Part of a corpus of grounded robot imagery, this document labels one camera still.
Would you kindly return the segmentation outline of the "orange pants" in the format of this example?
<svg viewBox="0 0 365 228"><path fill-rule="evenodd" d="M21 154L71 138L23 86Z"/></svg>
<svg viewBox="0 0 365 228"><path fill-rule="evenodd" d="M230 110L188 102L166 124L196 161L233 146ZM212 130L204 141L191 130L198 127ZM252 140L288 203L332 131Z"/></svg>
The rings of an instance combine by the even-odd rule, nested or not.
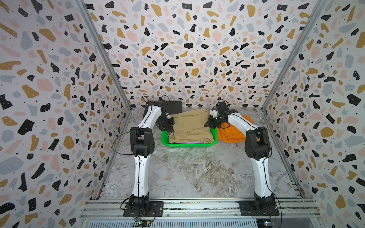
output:
<svg viewBox="0 0 365 228"><path fill-rule="evenodd" d="M246 140L246 136L235 126L229 123L221 124L217 129L218 140L225 143L240 143Z"/></svg>

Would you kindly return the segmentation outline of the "beige pants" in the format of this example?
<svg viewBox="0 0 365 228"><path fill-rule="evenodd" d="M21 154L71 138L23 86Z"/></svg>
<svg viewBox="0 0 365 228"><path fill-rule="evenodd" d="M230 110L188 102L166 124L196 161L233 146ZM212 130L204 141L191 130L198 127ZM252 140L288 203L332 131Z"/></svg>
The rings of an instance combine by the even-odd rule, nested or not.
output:
<svg viewBox="0 0 365 228"><path fill-rule="evenodd" d="M209 113L206 109L195 109L172 115L173 132L168 136L170 144L209 144L215 141L205 124Z"/></svg>

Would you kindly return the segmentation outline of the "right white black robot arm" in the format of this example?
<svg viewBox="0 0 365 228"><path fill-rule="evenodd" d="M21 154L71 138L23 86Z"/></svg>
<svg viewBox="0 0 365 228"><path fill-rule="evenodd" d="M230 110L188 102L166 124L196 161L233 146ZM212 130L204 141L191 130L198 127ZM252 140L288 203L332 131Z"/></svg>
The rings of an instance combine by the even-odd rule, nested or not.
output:
<svg viewBox="0 0 365 228"><path fill-rule="evenodd" d="M223 123L236 127L245 135L245 152L251 159L255 177L255 210L261 213L271 206L275 207L275 195L271 189L268 172L271 144L267 128L252 124L234 109L211 110L205 126L220 128Z"/></svg>

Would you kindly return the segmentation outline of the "purple pants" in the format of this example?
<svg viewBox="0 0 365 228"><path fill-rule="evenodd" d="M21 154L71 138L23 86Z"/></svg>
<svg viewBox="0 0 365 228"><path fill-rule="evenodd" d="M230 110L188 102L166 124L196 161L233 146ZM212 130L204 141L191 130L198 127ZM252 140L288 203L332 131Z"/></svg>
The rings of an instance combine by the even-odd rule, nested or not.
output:
<svg viewBox="0 0 365 228"><path fill-rule="evenodd" d="M202 144L202 142L190 140L190 141L187 141L187 142L183 142L182 144Z"/></svg>

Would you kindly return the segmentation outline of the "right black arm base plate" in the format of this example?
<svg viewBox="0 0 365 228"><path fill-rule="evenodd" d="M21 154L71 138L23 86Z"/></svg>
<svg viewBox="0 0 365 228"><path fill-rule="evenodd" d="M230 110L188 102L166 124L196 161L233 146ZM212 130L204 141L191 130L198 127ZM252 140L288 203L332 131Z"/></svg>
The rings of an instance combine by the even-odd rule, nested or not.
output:
<svg viewBox="0 0 365 228"><path fill-rule="evenodd" d="M239 209L241 216L279 216L279 208L275 203L261 205L257 200L241 200L239 201Z"/></svg>

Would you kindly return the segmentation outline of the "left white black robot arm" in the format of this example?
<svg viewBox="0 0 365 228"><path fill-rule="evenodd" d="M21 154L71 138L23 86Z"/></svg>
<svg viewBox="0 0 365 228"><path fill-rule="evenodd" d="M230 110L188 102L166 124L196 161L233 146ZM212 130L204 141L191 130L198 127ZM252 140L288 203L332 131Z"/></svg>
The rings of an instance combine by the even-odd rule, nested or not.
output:
<svg viewBox="0 0 365 228"><path fill-rule="evenodd" d="M168 101L147 102L146 113L136 127L130 129L131 151L135 157L135 181L130 207L147 211L150 208L148 168L149 158L155 150L153 128L160 131L173 131L174 119L168 111Z"/></svg>

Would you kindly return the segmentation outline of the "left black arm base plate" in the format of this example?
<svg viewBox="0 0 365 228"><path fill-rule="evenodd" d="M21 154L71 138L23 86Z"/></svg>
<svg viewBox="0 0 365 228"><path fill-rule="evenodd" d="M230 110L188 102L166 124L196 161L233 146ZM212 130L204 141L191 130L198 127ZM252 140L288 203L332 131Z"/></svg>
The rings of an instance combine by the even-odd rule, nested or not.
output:
<svg viewBox="0 0 365 228"><path fill-rule="evenodd" d="M125 206L123 217L162 217L163 209L163 201L151 201L148 206L143 206L142 204L138 206L128 202Z"/></svg>

